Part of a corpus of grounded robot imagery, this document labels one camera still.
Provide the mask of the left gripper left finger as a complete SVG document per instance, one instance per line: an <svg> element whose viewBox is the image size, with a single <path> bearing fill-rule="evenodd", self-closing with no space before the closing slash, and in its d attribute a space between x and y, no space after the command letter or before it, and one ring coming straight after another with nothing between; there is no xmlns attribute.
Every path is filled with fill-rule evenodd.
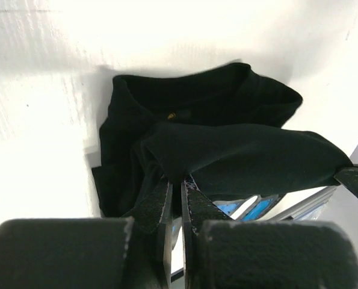
<svg viewBox="0 0 358 289"><path fill-rule="evenodd" d="M121 218L13 219L0 225L0 288L169 288L172 186Z"/></svg>

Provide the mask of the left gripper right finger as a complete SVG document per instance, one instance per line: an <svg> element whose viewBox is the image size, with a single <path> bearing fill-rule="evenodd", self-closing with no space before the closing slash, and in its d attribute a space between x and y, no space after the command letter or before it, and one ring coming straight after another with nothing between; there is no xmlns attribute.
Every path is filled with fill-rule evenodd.
<svg viewBox="0 0 358 289"><path fill-rule="evenodd" d="M329 222L239 222L181 185L187 288L358 288L358 258Z"/></svg>

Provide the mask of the black daisy t-shirt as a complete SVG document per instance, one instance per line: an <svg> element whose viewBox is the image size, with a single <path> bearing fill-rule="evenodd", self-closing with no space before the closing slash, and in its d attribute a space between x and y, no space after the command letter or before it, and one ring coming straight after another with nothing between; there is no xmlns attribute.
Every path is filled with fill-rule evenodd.
<svg viewBox="0 0 358 289"><path fill-rule="evenodd" d="M353 163L310 131L284 129L301 95L248 64L178 78L117 75L92 170L105 217L121 217L167 178L192 176L212 201L336 185Z"/></svg>

